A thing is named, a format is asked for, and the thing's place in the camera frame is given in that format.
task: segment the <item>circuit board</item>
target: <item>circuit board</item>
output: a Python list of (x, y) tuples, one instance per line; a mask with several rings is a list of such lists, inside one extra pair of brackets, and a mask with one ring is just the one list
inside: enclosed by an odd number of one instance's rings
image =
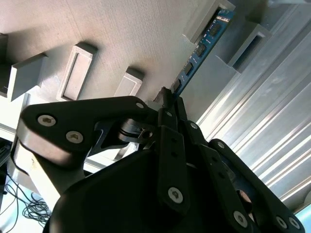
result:
[(219, 8), (218, 11), (214, 14), (213, 18), (205, 29), (202, 39), (199, 41), (196, 49), (171, 86), (174, 100), (185, 89), (191, 78), (207, 58), (208, 54), (211, 52), (219, 38), (226, 30), (234, 14), (235, 13), (232, 11), (224, 10), (221, 8)]

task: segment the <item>silver bolt head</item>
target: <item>silver bolt head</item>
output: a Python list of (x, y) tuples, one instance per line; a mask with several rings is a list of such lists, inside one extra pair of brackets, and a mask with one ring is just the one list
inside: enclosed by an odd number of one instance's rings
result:
[(141, 104), (141, 103), (136, 103), (136, 106), (137, 106), (138, 108), (144, 108), (144, 105)]
[(81, 142), (83, 142), (83, 136), (81, 133), (77, 132), (77, 131), (70, 131), (66, 134), (66, 139), (69, 142), (72, 142), (74, 144), (79, 144)]
[(236, 220), (237, 223), (239, 223), (242, 227), (246, 228), (247, 227), (247, 220), (245, 218), (245, 216), (239, 212), (239, 211), (235, 211), (233, 213), (233, 217)]
[(295, 219), (293, 219), (292, 217), (289, 217), (288, 219), (289, 219), (290, 223), (291, 223), (294, 227), (296, 227), (298, 230), (300, 229), (300, 226), (299, 226), (298, 222), (297, 222)]
[(223, 144), (222, 142), (217, 142), (217, 145), (218, 145), (220, 148), (222, 148), (222, 149), (225, 148), (225, 146), (224, 146), (224, 144)]
[(279, 216), (277, 216), (277, 217), (276, 217), (276, 220), (277, 220), (277, 222), (280, 224), (280, 226), (281, 226), (282, 228), (287, 229), (287, 225), (286, 225), (285, 221), (284, 221), (282, 218), (280, 218)]
[(38, 122), (40, 125), (51, 127), (56, 124), (56, 120), (54, 117), (50, 115), (41, 115), (38, 117)]
[(193, 122), (191, 122), (190, 125), (191, 125), (191, 127), (193, 127), (194, 129), (197, 129), (197, 128), (198, 128), (198, 126), (197, 126), (195, 123), (193, 123)]
[(177, 204), (182, 203), (184, 200), (183, 194), (179, 191), (178, 188), (170, 187), (168, 194), (169, 194), (170, 199)]

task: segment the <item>mounting hole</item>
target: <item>mounting hole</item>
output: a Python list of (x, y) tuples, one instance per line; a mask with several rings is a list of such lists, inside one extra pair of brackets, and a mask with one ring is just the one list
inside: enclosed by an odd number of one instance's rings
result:
[(137, 106), (138, 108), (144, 108), (144, 105), (142, 105), (141, 103), (136, 103), (136, 106)]
[(285, 221), (284, 221), (281, 217), (277, 216), (277, 217), (276, 217), (276, 220), (277, 220), (277, 222), (280, 224), (280, 226), (281, 226), (282, 228), (287, 229), (287, 225), (286, 225)]
[(225, 178), (225, 176), (221, 173), (221, 172), (219, 172), (218, 173), (218, 175), (220, 176), (220, 178), (222, 178), (222, 179), (224, 179)]
[(148, 139), (148, 138), (151, 138), (152, 135), (153, 135), (153, 133), (151, 131), (145, 131), (142, 133), (142, 138)]
[(300, 226), (299, 226), (298, 222), (297, 222), (295, 219), (293, 219), (292, 217), (289, 217), (289, 221), (290, 221), (290, 223), (291, 223), (294, 227), (296, 227), (298, 230), (300, 229)]

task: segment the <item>rectangular slot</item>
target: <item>rectangular slot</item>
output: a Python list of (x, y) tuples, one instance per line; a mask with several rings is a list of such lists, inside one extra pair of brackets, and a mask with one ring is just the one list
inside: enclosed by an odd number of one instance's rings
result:
[(115, 92), (114, 97), (135, 96), (140, 89), (143, 76), (143, 73), (128, 68)]
[(64, 98), (69, 100), (78, 99), (81, 87), (84, 83), (86, 73), (90, 66), (90, 59), (80, 53), (76, 54), (74, 66), (68, 77), (68, 82), (64, 91)]
[(97, 49), (85, 43), (73, 46), (57, 99), (77, 100), (91, 69)]
[(251, 43), (246, 47), (244, 52), (240, 55), (237, 61), (233, 64), (235, 70), (240, 70), (244, 62), (251, 56), (252, 52), (257, 48), (259, 43), (262, 41), (262, 36), (256, 35)]

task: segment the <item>black cable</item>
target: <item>black cable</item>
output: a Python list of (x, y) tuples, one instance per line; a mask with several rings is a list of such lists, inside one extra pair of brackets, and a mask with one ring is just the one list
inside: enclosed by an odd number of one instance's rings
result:
[(12, 201), (12, 203), (9, 204), (9, 206), (8, 206), (0, 215), (2, 215), (8, 208), (10, 208), (10, 206), (14, 203), (15, 199), (16, 199), (16, 198), (14, 198), (14, 200)]
[(18, 185), (16, 186), (16, 192), (14, 191), (13, 188), (12, 188), (12, 190), (14, 192), (14, 195), (13, 195), (15, 197), (14, 200), (16, 199), (16, 203), (17, 203), (17, 214), (16, 214), (16, 220), (15, 220), (15, 223), (14, 223), (13, 227), (9, 231), (7, 231), (6, 233), (9, 233), (11, 230), (13, 230), (13, 228), (16, 226), (16, 223), (17, 223), (17, 220), (18, 220), (19, 209), (18, 209), (18, 199), (16, 198), (17, 197), (17, 192), (18, 192)]
[(23, 199), (18, 197), (15, 193), (11, 192), (11, 190), (8, 189), (12, 188), (11, 185), (6, 184), (6, 189), (9, 194), (20, 200), (25, 204), (25, 208), (23, 209), (23, 216), (27, 219), (36, 220), (39, 225), (44, 228), (44, 225), (47, 223), (51, 216), (51, 211), (49, 210), (49, 207), (47, 206), (46, 202), (41, 198), (39, 200), (36, 200), (34, 197), (34, 193), (31, 194), (31, 199), (27, 197), (27, 195), (24, 193), (24, 191), (19, 187), (19, 185), (11, 178), (9, 174), (6, 173), (6, 175), (11, 179), (11, 181), (17, 186), (17, 188), (23, 193), (25, 198), (27, 199), (27, 202), (25, 202)]

